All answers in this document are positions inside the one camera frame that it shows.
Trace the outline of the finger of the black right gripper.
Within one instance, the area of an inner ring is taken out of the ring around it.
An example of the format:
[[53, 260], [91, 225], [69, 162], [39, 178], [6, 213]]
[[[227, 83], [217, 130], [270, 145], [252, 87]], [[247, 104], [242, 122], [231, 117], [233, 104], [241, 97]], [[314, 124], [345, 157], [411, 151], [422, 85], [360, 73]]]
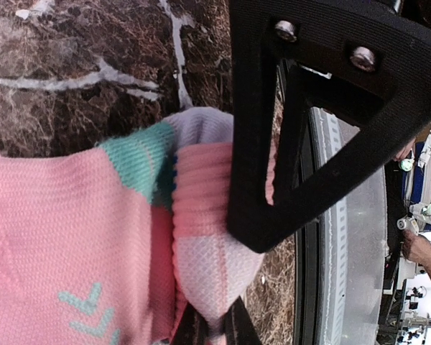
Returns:
[[[431, 122], [431, 1], [231, 1], [228, 230], [263, 253], [385, 165]], [[358, 127], [300, 182], [313, 108]]]

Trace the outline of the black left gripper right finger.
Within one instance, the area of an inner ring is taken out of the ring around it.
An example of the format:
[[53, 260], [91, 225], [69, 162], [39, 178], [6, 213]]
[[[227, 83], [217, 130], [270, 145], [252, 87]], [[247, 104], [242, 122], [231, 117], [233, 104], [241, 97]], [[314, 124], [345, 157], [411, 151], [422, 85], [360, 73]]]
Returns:
[[236, 299], [224, 316], [223, 330], [228, 345], [261, 345], [241, 297]]

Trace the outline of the pink patterned sock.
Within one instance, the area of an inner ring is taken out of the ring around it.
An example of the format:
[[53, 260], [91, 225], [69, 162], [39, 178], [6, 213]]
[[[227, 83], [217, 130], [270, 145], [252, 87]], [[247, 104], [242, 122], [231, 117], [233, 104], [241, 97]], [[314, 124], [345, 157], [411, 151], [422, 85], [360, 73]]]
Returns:
[[226, 229], [233, 117], [198, 107], [67, 157], [0, 155], [0, 344], [153, 344], [223, 319], [263, 257]]

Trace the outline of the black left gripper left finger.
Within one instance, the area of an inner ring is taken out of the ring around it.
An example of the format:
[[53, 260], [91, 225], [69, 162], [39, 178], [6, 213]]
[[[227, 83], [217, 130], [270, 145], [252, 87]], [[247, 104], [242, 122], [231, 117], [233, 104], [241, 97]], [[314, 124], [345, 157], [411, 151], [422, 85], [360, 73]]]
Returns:
[[178, 323], [171, 345], [204, 345], [208, 338], [208, 325], [199, 312], [187, 303]]

